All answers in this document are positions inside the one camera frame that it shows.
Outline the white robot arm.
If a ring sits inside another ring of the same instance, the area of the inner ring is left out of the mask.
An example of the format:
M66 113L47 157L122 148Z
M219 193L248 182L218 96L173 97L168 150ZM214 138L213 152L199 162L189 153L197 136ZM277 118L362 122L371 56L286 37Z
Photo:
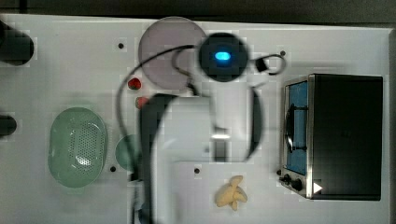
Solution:
M181 224L173 174L202 163L248 161L262 140L262 104L248 47L214 33L191 58L192 96L156 93L139 113L145 201L142 224Z

